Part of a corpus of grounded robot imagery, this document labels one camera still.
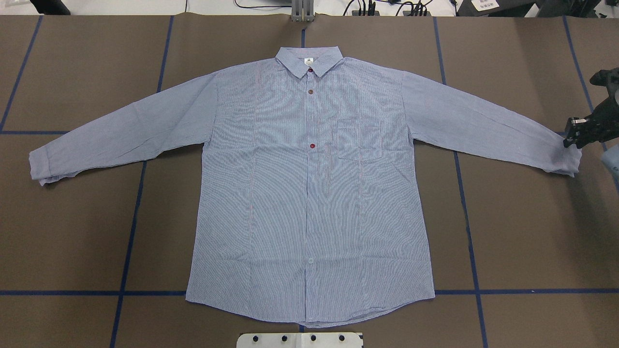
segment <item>white paper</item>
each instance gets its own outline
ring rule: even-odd
[[[478,11],[485,11],[499,7],[496,0],[471,0],[471,2]]]

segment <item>shirt placket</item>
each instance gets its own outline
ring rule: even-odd
[[[306,151],[308,154],[307,166],[307,230],[305,237],[305,315],[306,321],[316,321],[316,268],[320,267],[319,255],[316,255],[317,230],[316,221],[318,209],[316,207],[319,193],[318,162],[321,144],[318,132],[316,74],[311,68],[306,74],[305,117],[306,117]]]

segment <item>shirt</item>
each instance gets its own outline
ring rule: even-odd
[[[435,296],[414,139],[571,176],[581,156],[515,112],[330,47],[151,95],[30,163],[45,184],[204,144],[186,299],[320,328]]]

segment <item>white plastic plate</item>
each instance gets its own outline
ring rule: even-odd
[[[363,334],[242,334],[236,341],[236,348],[363,348]]]

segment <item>shirt sleeve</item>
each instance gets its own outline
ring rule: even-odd
[[[217,112],[215,74],[153,94],[89,122],[30,153],[43,186],[91,169],[155,158],[209,142]]]
[[[581,151],[541,124],[433,80],[402,72],[409,137],[467,154],[574,176]]]

